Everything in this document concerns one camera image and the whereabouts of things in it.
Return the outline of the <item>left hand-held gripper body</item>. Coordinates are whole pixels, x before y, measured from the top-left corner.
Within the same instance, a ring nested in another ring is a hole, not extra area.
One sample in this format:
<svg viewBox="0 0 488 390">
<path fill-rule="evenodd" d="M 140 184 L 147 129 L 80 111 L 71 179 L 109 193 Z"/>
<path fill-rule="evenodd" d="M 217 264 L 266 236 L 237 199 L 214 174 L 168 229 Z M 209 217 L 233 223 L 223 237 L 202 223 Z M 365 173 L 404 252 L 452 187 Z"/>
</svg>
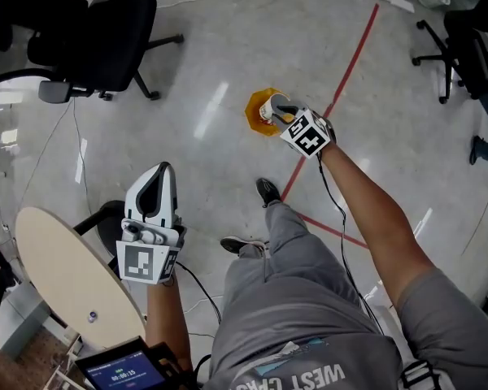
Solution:
<svg viewBox="0 0 488 390">
<path fill-rule="evenodd" d="M 120 278 L 144 284 L 169 281 L 184 245 L 186 227 L 181 223 L 177 216 L 171 227 L 123 219 L 116 242 Z"/>
</svg>

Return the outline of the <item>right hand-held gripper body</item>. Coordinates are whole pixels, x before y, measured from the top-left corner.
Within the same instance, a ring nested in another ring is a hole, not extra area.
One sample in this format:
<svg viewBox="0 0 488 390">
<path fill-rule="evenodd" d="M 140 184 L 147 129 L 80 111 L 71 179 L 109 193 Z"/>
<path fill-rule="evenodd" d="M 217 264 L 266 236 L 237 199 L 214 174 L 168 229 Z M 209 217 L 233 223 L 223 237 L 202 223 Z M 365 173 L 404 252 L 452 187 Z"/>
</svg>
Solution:
<svg viewBox="0 0 488 390">
<path fill-rule="evenodd" d="M 317 156 L 324 147 L 336 143 L 330 122 L 310 109 L 300 110 L 280 138 L 306 159 Z"/>
</svg>

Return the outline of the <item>white paper cup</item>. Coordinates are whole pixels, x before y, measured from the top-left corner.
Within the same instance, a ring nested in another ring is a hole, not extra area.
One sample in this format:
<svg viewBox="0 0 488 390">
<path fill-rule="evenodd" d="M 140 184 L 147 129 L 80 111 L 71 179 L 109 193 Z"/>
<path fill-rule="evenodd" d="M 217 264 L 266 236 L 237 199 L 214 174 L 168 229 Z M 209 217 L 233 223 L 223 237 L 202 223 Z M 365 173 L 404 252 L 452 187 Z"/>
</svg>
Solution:
<svg viewBox="0 0 488 390">
<path fill-rule="evenodd" d="M 273 125 L 276 119 L 286 120 L 285 112 L 280 109 L 286 106 L 290 98 L 283 93 L 274 93 L 260 108 L 259 115 L 266 124 Z"/>
</svg>

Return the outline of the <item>yellow waste bin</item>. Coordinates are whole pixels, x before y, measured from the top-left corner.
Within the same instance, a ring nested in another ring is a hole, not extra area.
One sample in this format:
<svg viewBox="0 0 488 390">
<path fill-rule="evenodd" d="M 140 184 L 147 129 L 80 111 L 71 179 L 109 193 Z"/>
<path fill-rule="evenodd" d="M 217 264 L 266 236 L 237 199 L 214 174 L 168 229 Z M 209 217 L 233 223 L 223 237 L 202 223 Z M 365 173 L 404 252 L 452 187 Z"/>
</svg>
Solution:
<svg viewBox="0 0 488 390">
<path fill-rule="evenodd" d="M 281 135 L 281 130 L 274 123 L 266 123 L 263 121 L 259 109 L 260 107 L 274 94 L 280 93 L 285 95 L 282 91 L 275 88 L 266 88 L 258 92 L 252 93 L 245 108 L 245 115 L 248 124 L 255 132 L 266 136 L 275 137 Z"/>
</svg>

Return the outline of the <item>person's right forearm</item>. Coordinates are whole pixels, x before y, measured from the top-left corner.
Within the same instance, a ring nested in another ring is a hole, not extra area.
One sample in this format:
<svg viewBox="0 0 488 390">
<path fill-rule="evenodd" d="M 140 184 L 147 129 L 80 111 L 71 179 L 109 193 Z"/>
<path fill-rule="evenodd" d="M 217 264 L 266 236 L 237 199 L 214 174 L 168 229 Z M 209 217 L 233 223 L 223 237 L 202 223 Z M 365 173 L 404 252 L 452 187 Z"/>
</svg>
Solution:
<svg viewBox="0 0 488 390">
<path fill-rule="evenodd" d="M 342 194 L 393 304 L 434 264 L 418 245 L 400 206 L 337 145 L 322 150 L 322 162 Z"/>
</svg>

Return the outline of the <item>round beige table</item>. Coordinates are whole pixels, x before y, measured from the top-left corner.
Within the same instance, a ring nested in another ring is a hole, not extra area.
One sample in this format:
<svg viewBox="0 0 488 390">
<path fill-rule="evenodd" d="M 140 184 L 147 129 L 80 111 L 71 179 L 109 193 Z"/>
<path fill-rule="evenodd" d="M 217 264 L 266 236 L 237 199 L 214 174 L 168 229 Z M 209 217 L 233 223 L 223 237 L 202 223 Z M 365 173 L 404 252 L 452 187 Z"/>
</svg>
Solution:
<svg viewBox="0 0 488 390">
<path fill-rule="evenodd" d="M 49 211 L 25 207 L 17 215 L 20 260 L 52 311 L 96 349 L 145 336 L 141 311 L 102 258 L 72 227 Z M 90 311 L 98 318 L 88 322 Z"/>
</svg>

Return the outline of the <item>black round table base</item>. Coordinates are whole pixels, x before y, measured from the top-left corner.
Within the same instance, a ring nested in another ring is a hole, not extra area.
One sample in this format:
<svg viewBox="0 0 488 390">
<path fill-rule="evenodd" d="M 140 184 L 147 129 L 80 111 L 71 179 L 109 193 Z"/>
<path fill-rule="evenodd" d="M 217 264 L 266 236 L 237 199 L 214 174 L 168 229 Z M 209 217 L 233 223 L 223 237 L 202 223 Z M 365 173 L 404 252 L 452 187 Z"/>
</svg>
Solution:
<svg viewBox="0 0 488 390">
<path fill-rule="evenodd" d="M 124 202 L 112 200 L 103 204 L 98 211 L 90 217 L 78 223 L 73 229 L 83 236 L 88 231 L 96 228 L 103 246 L 112 258 L 117 255 L 116 242 L 121 240 L 121 222 L 124 218 Z"/>
</svg>

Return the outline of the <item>red floor tape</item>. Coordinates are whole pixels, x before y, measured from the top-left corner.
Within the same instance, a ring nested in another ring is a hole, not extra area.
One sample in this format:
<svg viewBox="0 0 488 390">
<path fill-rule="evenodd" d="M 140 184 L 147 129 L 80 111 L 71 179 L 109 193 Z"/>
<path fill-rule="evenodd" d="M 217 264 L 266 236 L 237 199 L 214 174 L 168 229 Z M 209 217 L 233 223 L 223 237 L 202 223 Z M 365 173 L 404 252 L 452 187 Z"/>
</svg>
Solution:
<svg viewBox="0 0 488 390">
<path fill-rule="evenodd" d="M 368 39 L 369 33 L 371 32 L 371 29 L 373 27 L 374 21 L 375 21 L 375 19 L 377 17 L 377 13 L 378 13 L 379 7 L 380 7 L 380 5 L 378 3 L 376 3 L 374 5 L 374 7 L 373 7 L 373 10 L 371 12 L 371 15 L 369 16 L 367 25 L 365 27 L 365 30 L 364 30 L 364 32 L 363 32 L 363 34 L 362 34 L 362 36 L 361 36 L 361 38 L 359 40 L 359 43 L 358 43 L 358 45 L 356 47 L 356 50 L 355 50 L 355 52 L 354 52 L 354 54 L 353 54 L 353 56 L 351 58 L 351 61 L 349 62 L 348 66 L 347 66 L 347 69 L 346 69 L 346 71 L 345 71 L 345 73 L 344 73 L 344 75 L 343 75 L 343 77 L 342 77 L 342 79 L 341 79 L 341 81 L 340 81 L 340 83 L 339 83 L 339 85 L 338 85 L 338 87 L 337 87 L 334 95 L 333 95 L 333 99 L 332 99 L 331 103 L 327 106 L 327 108 L 326 108 L 326 110 L 325 110 L 325 112 L 323 114 L 323 117 L 326 118 L 326 119 L 332 113 L 334 107 L 336 106 L 336 104 L 338 102 L 338 99 L 342 95 L 342 91 L 344 90 L 344 88 L 346 86 L 346 83 L 347 83 L 347 81 L 349 80 L 349 78 L 351 76 L 351 73 L 354 70 L 354 67 L 355 67 L 355 65 L 356 65 L 356 63 L 357 63 L 357 61 L 359 59 L 359 56 L 361 55 L 361 52 L 362 52 L 362 50 L 364 48 L 364 45 L 365 45 L 365 42 Z M 298 160 L 298 162 L 297 162 L 297 164 L 296 164 L 296 166 L 295 166 L 295 168 L 294 168 L 294 170 L 293 170 L 293 172 L 292 172 L 292 174 L 291 174 L 291 176 L 290 176 L 290 178 L 289 178 L 286 186 L 284 187 L 284 189 L 283 189 L 283 191 L 281 193 L 281 199 L 282 200 L 285 200 L 287 198 L 288 194 L 290 193 L 290 190 L 292 189 L 292 187 L 294 185 L 294 182 L 296 181 L 296 179 L 298 177 L 298 174 L 302 170 L 303 165 L 304 165 L 304 163 L 306 161 L 307 160 L 304 157 L 301 157 Z"/>
<path fill-rule="evenodd" d="M 317 221 L 315 219 L 312 219 L 312 218 L 310 218 L 310 217 L 308 217 L 305 214 L 302 214 L 300 212 L 298 212 L 298 216 L 302 220 L 304 220 L 306 223 L 309 223 L 309 224 L 311 224 L 311 225 L 313 225 L 313 226 L 315 226 L 315 227 L 317 227 L 317 228 L 319 228 L 321 230 L 324 230 L 324 231 L 326 231 L 328 233 L 331 233 L 331 234 L 333 234 L 335 236 L 342 236 L 345 241 L 348 241 L 348 242 L 350 242 L 350 243 L 352 243 L 354 245 L 357 245 L 359 247 L 362 247 L 364 249 L 368 249 L 368 246 L 363 241 L 358 240 L 358 239 L 356 239 L 356 238 L 354 238 L 352 236 L 348 236 L 347 234 L 343 233 L 343 230 L 337 230 L 337 229 L 335 229 L 333 227 L 330 227 L 330 226 L 328 226 L 328 225 L 326 225 L 326 224 L 324 224 L 322 222 L 319 222 L 319 221 Z"/>
</svg>

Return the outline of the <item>person's right black shoe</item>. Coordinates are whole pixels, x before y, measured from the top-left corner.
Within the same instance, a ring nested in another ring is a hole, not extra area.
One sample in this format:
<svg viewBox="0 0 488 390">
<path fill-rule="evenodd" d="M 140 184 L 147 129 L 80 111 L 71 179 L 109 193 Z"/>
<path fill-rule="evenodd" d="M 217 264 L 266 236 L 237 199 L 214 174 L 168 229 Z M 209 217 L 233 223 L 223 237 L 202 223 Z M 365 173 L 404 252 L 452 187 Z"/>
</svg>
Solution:
<svg viewBox="0 0 488 390">
<path fill-rule="evenodd" d="M 281 195 L 277 186 L 270 180 L 260 177 L 256 180 L 255 187 L 263 201 L 263 208 L 267 208 L 272 203 L 281 202 Z"/>
</svg>

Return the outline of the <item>person's black shoe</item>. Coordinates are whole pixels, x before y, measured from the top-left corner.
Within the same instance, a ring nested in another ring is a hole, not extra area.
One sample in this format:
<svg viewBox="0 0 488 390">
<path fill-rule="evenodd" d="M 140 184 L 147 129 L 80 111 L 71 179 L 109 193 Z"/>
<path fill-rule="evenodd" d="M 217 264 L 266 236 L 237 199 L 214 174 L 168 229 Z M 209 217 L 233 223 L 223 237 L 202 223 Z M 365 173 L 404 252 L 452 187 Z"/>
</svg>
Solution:
<svg viewBox="0 0 488 390">
<path fill-rule="evenodd" d="M 263 201 L 263 208 L 267 208 L 272 203 L 281 202 L 281 195 L 277 186 L 270 180 L 260 177 L 256 180 L 255 187 Z"/>
<path fill-rule="evenodd" d="M 243 240 L 237 236 L 226 236 L 220 240 L 220 245 L 232 254 L 239 255 L 241 248 L 246 245 L 253 245 L 258 248 L 260 252 L 264 252 L 268 248 L 268 243 L 260 240 Z"/>
</svg>

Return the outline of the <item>black wrist-mounted display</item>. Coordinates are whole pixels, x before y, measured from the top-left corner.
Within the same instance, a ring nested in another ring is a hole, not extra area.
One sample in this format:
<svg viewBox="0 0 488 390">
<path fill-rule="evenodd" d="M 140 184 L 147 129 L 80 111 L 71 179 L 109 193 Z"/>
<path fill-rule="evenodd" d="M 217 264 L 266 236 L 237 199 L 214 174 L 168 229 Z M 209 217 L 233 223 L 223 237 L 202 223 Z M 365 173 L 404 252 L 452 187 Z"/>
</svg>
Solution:
<svg viewBox="0 0 488 390">
<path fill-rule="evenodd" d="M 81 357 L 76 366 L 95 390 L 198 390 L 165 343 L 150 347 L 141 337 Z"/>
</svg>

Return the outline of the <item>grey cabinet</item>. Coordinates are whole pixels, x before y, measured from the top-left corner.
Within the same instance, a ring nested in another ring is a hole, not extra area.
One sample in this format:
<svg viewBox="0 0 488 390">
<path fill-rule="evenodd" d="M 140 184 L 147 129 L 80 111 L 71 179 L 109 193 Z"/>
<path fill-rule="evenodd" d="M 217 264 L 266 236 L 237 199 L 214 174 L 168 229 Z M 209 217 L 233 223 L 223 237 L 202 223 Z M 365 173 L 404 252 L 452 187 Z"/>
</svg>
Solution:
<svg viewBox="0 0 488 390">
<path fill-rule="evenodd" d="M 0 305 L 0 351 L 16 359 L 50 315 L 38 291 L 23 282 Z"/>
</svg>

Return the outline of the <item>black garment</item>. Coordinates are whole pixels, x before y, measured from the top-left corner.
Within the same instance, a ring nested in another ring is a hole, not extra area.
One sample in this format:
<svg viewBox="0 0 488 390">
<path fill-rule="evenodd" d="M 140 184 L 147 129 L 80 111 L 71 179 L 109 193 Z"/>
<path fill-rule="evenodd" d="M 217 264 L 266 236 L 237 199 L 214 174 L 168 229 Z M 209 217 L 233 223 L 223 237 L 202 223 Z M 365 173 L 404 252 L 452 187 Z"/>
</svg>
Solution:
<svg viewBox="0 0 488 390">
<path fill-rule="evenodd" d="M 17 280 L 11 264 L 0 253 L 0 305 L 7 289 L 15 287 Z"/>
</svg>

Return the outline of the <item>black mesh-back office chair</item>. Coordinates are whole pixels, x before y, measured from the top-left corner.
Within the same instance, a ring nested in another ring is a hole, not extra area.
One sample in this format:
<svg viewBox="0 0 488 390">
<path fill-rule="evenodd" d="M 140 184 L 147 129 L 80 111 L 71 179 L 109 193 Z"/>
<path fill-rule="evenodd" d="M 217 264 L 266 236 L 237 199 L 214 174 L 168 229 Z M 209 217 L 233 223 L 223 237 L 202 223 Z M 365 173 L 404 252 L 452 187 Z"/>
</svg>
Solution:
<svg viewBox="0 0 488 390">
<path fill-rule="evenodd" d="M 158 100 L 138 68 L 148 50 L 181 44 L 181 34 L 150 38 L 156 0 L 0 0 L 0 52 L 13 43 L 13 28 L 33 31 L 27 44 L 31 67 L 0 73 L 0 83 L 16 78 L 41 78 L 38 97 L 67 103 L 93 93 L 110 101 L 114 93 L 135 82 L 143 95 Z"/>
</svg>

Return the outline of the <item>person's grey t-shirt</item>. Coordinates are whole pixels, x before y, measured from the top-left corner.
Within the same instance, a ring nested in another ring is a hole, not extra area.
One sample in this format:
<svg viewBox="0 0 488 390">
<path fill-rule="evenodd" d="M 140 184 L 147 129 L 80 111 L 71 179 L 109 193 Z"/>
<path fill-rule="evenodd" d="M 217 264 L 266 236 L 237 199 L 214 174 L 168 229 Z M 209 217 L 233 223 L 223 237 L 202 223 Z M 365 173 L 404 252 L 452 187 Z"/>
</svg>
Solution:
<svg viewBox="0 0 488 390">
<path fill-rule="evenodd" d="M 442 388 L 488 390 L 488 318 L 440 270 L 414 279 L 396 310 L 412 356 Z M 203 390 L 403 390 L 406 365 L 356 305 L 277 278 L 229 306 Z"/>
</svg>

